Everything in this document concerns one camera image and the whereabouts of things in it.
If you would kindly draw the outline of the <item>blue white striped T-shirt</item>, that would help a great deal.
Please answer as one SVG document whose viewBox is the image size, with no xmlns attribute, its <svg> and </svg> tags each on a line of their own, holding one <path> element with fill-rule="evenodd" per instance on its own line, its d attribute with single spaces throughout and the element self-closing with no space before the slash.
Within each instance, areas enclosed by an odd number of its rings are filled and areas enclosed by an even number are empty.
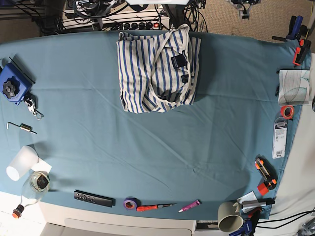
<svg viewBox="0 0 315 236">
<path fill-rule="evenodd" d="M 194 103 L 201 39 L 187 24 L 160 35 L 120 32 L 117 44 L 120 100 L 131 113 L 170 111 Z"/>
</svg>

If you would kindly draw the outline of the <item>black power strip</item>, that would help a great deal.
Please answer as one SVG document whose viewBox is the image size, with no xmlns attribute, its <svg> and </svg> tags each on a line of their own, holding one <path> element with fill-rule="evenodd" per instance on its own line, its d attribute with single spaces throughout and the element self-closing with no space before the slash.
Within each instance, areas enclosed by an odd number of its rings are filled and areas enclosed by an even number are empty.
<svg viewBox="0 0 315 236">
<path fill-rule="evenodd" d="M 160 30 L 159 22 L 125 22 L 115 23 L 110 30 Z"/>
</svg>

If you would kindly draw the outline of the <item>blue black clamp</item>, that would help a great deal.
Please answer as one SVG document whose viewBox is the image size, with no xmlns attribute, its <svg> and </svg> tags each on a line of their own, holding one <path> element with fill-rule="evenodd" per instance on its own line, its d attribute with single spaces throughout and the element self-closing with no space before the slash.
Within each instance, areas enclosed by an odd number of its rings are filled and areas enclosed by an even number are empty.
<svg viewBox="0 0 315 236">
<path fill-rule="evenodd" d="M 306 37 L 308 32 L 307 27 L 302 24 L 303 16 L 292 16 L 290 19 L 288 34 L 286 37 L 272 36 L 273 40 L 287 42 L 291 40 L 300 40 L 301 37 Z"/>
</svg>

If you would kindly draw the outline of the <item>orange black clamp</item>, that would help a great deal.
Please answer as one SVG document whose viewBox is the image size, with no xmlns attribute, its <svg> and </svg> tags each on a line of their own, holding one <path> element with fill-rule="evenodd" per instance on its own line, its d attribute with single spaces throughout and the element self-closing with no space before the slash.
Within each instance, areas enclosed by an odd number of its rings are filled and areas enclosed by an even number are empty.
<svg viewBox="0 0 315 236">
<path fill-rule="evenodd" d="M 308 54 L 311 48 L 311 41 L 307 39 L 301 39 L 299 41 L 299 46 L 296 48 L 293 64 L 294 66 L 300 66 L 305 59 L 306 55 Z"/>
</svg>

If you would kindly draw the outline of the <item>open leaf print booklet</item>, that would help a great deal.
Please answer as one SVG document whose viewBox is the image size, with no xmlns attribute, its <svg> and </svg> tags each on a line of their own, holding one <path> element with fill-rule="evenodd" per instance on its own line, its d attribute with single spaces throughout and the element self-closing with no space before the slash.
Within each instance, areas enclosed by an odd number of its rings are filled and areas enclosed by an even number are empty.
<svg viewBox="0 0 315 236">
<path fill-rule="evenodd" d="M 310 105 L 310 88 L 309 70 L 280 70 L 278 104 Z"/>
</svg>

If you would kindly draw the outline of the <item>blue block with black knob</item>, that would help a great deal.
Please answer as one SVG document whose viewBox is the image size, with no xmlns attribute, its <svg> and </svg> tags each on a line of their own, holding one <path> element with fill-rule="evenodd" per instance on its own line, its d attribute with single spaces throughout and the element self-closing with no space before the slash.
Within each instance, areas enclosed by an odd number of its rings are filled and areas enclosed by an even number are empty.
<svg viewBox="0 0 315 236">
<path fill-rule="evenodd" d="M 11 62 L 0 72 L 0 92 L 16 106 L 24 100 L 31 87 L 32 81 Z"/>
</svg>

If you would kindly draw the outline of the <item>orange tape roll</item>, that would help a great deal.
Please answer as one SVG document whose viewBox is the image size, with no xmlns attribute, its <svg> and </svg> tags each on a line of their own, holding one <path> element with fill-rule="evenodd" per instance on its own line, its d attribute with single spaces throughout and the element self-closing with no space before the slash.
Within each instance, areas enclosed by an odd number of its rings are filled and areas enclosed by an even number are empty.
<svg viewBox="0 0 315 236">
<path fill-rule="evenodd" d="M 293 119 L 294 112 L 294 107 L 291 105 L 281 107 L 281 115 L 284 119 Z"/>
</svg>

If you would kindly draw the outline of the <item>hex key with brass sleeve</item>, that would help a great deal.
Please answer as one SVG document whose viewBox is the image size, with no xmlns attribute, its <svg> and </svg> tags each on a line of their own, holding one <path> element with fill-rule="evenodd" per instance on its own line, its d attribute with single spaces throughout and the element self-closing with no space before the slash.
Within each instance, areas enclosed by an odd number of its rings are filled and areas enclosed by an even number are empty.
<svg viewBox="0 0 315 236">
<path fill-rule="evenodd" d="M 6 128 L 8 129 L 9 126 L 18 127 L 19 129 L 24 130 L 24 131 L 27 131 L 27 132 L 29 132 L 29 133 L 31 133 L 31 134 L 37 134 L 35 131 L 32 130 L 32 127 L 31 127 L 31 126 L 26 125 L 26 124 L 23 124 L 23 123 L 21 123 L 20 125 L 17 125 L 17 124 L 15 124 L 15 123 L 8 122 L 8 123 L 6 124 Z"/>
</svg>

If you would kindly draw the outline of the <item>teal table cloth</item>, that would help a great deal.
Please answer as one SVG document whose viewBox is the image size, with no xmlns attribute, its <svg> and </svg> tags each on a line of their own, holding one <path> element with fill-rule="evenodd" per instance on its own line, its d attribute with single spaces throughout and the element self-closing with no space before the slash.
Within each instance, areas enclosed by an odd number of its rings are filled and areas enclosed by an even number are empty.
<svg viewBox="0 0 315 236">
<path fill-rule="evenodd" d="M 123 200 L 175 203 L 143 217 L 216 219 L 222 202 L 256 191 L 258 155 L 283 183 L 287 157 L 273 159 L 273 126 L 280 112 L 277 71 L 293 67 L 297 41 L 197 33 L 201 39 L 197 98 L 166 113 L 125 112 L 119 98 L 118 33 L 86 32 L 1 44 L 35 78 L 42 120 L 25 105 L 0 99 L 0 189 L 19 195 L 25 178 L 6 167 L 22 146 L 52 166 L 44 201 L 66 207 L 134 215 Z M 29 125 L 37 134 L 8 122 Z M 116 200 L 105 207 L 76 200 L 80 190 Z M 195 200 L 201 204 L 178 211 Z"/>
</svg>

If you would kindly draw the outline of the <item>white paper card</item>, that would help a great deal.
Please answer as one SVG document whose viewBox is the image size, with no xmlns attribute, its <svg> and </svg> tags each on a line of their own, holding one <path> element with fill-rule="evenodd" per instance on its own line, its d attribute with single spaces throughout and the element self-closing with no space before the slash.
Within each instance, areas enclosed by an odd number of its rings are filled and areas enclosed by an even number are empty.
<svg viewBox="0 0 315 236">
<path fill-rule="evenodd" d="M 35 172 L 42 172 L 42 173 L 49 174 L 52 169 L 52 166 L 49 165 L 44 160 L 42 160 L 41 158 L 39 158 L 38 162 L 35 165 L 33 165 L 31 169 Z"/>
</svg>

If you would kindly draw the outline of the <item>orange black utility knife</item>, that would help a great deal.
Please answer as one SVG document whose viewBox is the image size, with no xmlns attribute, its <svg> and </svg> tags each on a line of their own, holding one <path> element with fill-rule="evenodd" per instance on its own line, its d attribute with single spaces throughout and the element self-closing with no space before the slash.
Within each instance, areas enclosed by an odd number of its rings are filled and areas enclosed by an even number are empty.
<svg viewBox="0 0 315 236">
<path fill-rule="evenodd" d="M 257 189 L 261 195 L 265 195 L 276 188 L 278 177 L 274 168 L 265 158 L 257 157 L 254 163 L 262 177 L 262 182 L 257 186 Z"/>
</svg>

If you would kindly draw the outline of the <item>black remote control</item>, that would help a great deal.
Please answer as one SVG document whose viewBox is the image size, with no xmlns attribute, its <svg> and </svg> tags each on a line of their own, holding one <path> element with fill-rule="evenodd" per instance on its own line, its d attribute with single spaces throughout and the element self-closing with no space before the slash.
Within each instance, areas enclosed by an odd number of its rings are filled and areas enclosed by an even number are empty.
<svg viewBox="0 0 315 236">
<path fill-rule="evenodd" d="M 88 202 L 91 204 L 95 205 L 100 205 L 104 207 L 112 207 L 115 205 L 116 200 L 113 198 L 97 195 L 97 194 L 92 194 L 80 190 L 75 190 L 74 191 L 74 198 L 76 200 Z"/>
</svg>

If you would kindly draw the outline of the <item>white folded paper note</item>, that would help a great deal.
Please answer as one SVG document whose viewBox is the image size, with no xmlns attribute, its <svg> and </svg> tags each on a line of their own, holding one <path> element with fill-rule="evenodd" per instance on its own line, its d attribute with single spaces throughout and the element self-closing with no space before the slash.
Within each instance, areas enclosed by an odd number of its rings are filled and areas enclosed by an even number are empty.
<svg viewBox="0 0 315 236">
<path fill-rule="evenodd" d="M 258 199 L 257 199 L 255 193 L 253 191 L 251 191 L 248 194 L 238 198 L 237 202 L 240 203 L 240 204 L 242 204 L 243 202 L 245 202 L 245 204 L 256 204 L 256 203 L 258 203 Z M 241 212 L 243 214 L 246 214 L 246 213 L 250 212 L 253 209 L 254 209 L 254 207 L 246 208 L 246 209 L 242 209 Z"/>
</svg>

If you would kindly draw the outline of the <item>purple tape roll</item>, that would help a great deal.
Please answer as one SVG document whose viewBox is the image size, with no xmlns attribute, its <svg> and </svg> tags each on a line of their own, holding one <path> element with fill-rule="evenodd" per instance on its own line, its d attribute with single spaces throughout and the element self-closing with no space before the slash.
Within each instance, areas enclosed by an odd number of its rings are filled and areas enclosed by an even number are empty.
<svg viewBox="0 0 315 236">
<path fill-rule="evenodd" d="M 123 201 L 123 206 L 126 210 L 136 210 L 141 205 L 141 202 L 134 197 L 127 197 Z"/>
</svg>

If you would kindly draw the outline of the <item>black marker pen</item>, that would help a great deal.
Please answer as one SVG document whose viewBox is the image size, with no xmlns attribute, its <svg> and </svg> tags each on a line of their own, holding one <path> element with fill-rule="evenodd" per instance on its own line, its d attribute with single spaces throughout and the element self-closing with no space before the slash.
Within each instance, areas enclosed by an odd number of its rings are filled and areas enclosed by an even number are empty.
<svg viewBox="0 0 315 236">
<path fill-rule="evenodd" d="M 264 206 L 273 205 L 273 204 L 275 204 L 274 200 L 269 200 L 269 201 L 264 201 L 264 202 L 254 202 L 254 203 L 242 202 L 241 209 L 264 207 Z"/>
</svg>

